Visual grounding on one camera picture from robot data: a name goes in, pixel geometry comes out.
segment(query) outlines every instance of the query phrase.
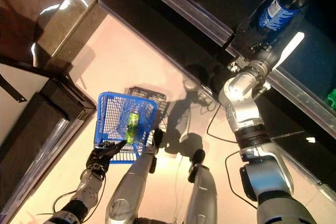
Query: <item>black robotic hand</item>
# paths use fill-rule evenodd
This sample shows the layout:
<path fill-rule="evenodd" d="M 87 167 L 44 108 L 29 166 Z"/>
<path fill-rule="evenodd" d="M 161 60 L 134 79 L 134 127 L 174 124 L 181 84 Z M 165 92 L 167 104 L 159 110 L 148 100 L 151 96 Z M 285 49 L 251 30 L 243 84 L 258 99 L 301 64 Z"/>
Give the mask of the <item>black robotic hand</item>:
<path fill-rule="evenodd" d="M 126 144 L 126 140 L 118 144 L 104 142 L 99 148 L 94 148 L 86 162 L 86 168 L 95 171 L 97 174 L 104 175 L 110 165 L 113 156 L 120 152 Z"/>

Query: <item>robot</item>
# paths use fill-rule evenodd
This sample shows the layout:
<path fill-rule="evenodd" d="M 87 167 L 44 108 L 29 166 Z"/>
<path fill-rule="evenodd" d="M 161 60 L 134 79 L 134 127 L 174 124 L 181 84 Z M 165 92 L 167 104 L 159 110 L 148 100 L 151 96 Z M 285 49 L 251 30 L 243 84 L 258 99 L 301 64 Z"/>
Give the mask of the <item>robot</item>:
<path fill-rule="evenodd" d="M 244 192 L 258 202 L 258 224 L 316 224 L 308 210 L 292 198 L 293 181 L 276 145 L 271 142 L 254 102 L 263 90 L 265 77 L 279 61 L 276 50 L 261 50 L 234 78 L 226 81 L 219 101 L 226 110 L 230 127 L 236 136 L 240 156 L 245 165 L 240 169 Z M 133 163 L 116 188 L 106 208 L 106 224 L 163 223 L 138 218 L 138 209 L 148 173 L 155 171 L 162 131 L 156 130 L 153 145 Z M 125 141 L 95 148 L 86 163 L 76 193 L 61 211 L 45 224 L 82 223 L 98 202 L 98 192 L 108 171 L 109 160 L 120 151 Z M 208 167 L 202 165 L 205 153 L 196 151 L 189 170 L 193 191 L 184 224 L 216 224 L 217 192 Z"/>

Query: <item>floor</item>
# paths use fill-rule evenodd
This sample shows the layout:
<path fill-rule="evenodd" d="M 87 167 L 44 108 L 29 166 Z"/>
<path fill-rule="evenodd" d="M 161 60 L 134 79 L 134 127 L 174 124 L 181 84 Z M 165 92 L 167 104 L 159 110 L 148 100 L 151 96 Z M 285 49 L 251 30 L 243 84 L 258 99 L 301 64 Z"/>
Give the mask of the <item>floor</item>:
<path fill-rule="evenodd" d="M 225 158 L 238 150 L 206 134 L 218 104 L 202 94 L 197 85 L 179 72 L 146 42 L 111 16 L 107 16 L 73 63 L 70 73 L 76 85 L 97 102 L 101 92 L 124 93 L 133 86 L 165 94 L 170 106 L 165 123 L 167 145 L 160 149 L 155 174 L 148 176 L 139 216 L 169 223 L 182 223 L 193 185 L 188 183 L 191 150 L 203 147 L 204 165 L 210 168 L 218 192 L 218 223 L 257 223 L 254 208 L 230 191 Z M 93 147 L 96 115 L 63 158 L 22 206 L 11 223 L 43 223 L 54 200 L 74 190 Z M 211 134 L 234 141 L 221 108 L 210 126 Z M 302 202 L 319 224 L 336 223 L 336 205 L 291 161 L 286 160 L 295 182 L 295 199 Z M 238 155 L 228 160 L 233 189 L 244 198 Z M 111 165 L 100 205 L 86 222 L 104 223 L 106 205 L 130 165 Z M 60 209 L 69 198 L 56 205 Z"/>

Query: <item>robotic hand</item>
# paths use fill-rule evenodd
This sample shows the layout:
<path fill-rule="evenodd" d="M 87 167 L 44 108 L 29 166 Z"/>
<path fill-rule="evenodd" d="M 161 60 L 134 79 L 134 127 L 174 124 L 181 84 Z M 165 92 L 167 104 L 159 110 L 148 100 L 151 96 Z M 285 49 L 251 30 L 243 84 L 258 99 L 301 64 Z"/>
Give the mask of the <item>robotic hand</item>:
<path fill-rule="evenodd" d="M 261 51 L 236 77 L 229 79 L 219 100 L 247 164 L 240 169 L 245 194 L 258 201 L 258 224 L 315 224 L 308 210 L 292 198 L 293 181 L 254 102 L 254 91 L 277 64 L 275 50 Z"/>
<path fill-rule="evenodd" d="M 80 224 L 89 210 L 98 202 L 98 192 L 101 188 L 105 174 L 108 171 L 110 159 L 120 152 L 126 141 L 118 144 L 105 142 L 102 146 L 94 148 L 86 162 L 86 169 L 80 176 L 80 184 L 61 211 L 54 213 L 45 224 Z"/>

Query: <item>green object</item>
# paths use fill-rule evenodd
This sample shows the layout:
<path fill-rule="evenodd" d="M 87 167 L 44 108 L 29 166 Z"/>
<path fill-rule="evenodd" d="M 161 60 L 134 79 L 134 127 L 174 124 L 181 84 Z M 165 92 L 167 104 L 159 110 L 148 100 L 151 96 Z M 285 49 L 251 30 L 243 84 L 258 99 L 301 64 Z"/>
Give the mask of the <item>green object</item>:
<path fill-rule="evenodd" d="M 325 102 L 329 104 L 329 106 L 332 107 L 333 110 L 336 110 L 336 89 L 328 94 Z"/>
<path fill-rule="evenodd" d="M 140 114 L 137 111 L 130 113 L 126 129 L 126 141 L 128 144 L 133 144 L 135 141 L 135 136 L 138 131 L 139 119 Z"/>

